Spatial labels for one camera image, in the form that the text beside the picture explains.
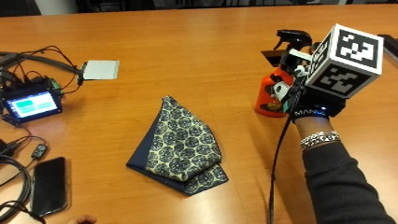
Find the smartphone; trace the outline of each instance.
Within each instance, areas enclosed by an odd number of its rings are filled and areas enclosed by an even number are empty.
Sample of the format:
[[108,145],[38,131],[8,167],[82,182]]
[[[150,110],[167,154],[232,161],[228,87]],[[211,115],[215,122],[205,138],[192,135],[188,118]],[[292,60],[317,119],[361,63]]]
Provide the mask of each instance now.
[[31,211],[44,217],[67,207],[67,159],[59,157],[40,162],[35,167]]

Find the wooden table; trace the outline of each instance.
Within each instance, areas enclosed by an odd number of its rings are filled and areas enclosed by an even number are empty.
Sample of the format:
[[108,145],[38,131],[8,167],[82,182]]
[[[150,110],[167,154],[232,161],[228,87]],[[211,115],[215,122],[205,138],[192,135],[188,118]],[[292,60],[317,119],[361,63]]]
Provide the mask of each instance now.
[[[67,223],[91,214],[99,223],[265,223],[275,148],[285,119],[255,112],[264,76],[275,68],[261,55],[276,30],[305,30],[321,41],[336,23],[398,37],[398,5],[249,7],[118,12],[0,19],[0,50],[56,45],[82,65],[122,61],[119,78],[88,81],[67,96],[64,113],[28,123],[51,143],[47,160],[70,160],[71,207],[47,218]],[[63,60],[48,53],[48,57]],[[27,70],[66,84],[71,74],[39,63]],[[389,214],[398,219],[398,65],[385,56],[384,75],[332,119]],[[219,140],[227,184],[187,197],[126,167],[172,95],[207,122]],[[0,123],[6,141],[26,135]],[[299,133],[291,127],[277,166],[275,223],[315,223]],[[16,159],[27,164],[32,143]],[[0,189],[15,199],[20,180]],[[20,214],[10,223],[32,223]]]

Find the hand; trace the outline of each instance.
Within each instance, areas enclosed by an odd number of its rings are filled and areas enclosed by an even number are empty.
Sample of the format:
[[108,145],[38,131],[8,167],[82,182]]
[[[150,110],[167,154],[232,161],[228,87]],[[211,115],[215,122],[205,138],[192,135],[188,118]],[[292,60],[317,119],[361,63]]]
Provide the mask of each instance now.
[[67,224],[95,224],[98,222],[98,218],[90,215],[82,215],[79,217],[74,217]]
[[[345,108],[347,99],[308,87],[301,88],[304,91],[295,107],[293,121],[305,117],[321,117],[328,119],[329,117],[335,117]],[[292,98],[288,100],[289,106],[293,106],[295,100],[296,93],[292,94]]]

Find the spray bottle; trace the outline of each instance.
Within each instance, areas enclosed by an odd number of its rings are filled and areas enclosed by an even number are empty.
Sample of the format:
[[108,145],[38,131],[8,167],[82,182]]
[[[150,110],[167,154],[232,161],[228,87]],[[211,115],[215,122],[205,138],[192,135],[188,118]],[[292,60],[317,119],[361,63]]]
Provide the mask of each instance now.
[[291,57],[289,51],[291,49],[301,50],[304,47],[311,46],[313,39],[307,32],[299,30],[279,30],[276,35],[280,36],[280,41],[275,46],[275,50],[277,50],[284,42],[288,42],[289,45],[281,55],[277,69],[271,75],[263,78],[256,102],[256,112],[269,117],[280,118],[285,116],[285,113],[283,111],[283,104],[275,97],[275,78],[283,79],[288,85],[293,85],[295,77],[291,74],[297,67],[297,58]]

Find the black glove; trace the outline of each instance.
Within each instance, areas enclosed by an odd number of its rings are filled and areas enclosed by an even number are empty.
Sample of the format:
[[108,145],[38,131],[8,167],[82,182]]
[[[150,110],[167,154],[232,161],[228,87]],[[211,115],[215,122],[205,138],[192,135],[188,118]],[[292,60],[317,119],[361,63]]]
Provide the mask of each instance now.
[[[295,106],[299,92],[301,92],[301,95]],[[293,86],[291,96],[285,106],[291,107],[287,110],[288,113],[293,110],[293,122],[296,119],[305,117],[328,119],[329,117],[335,117],[347,107],[347,99],[305,86]]]

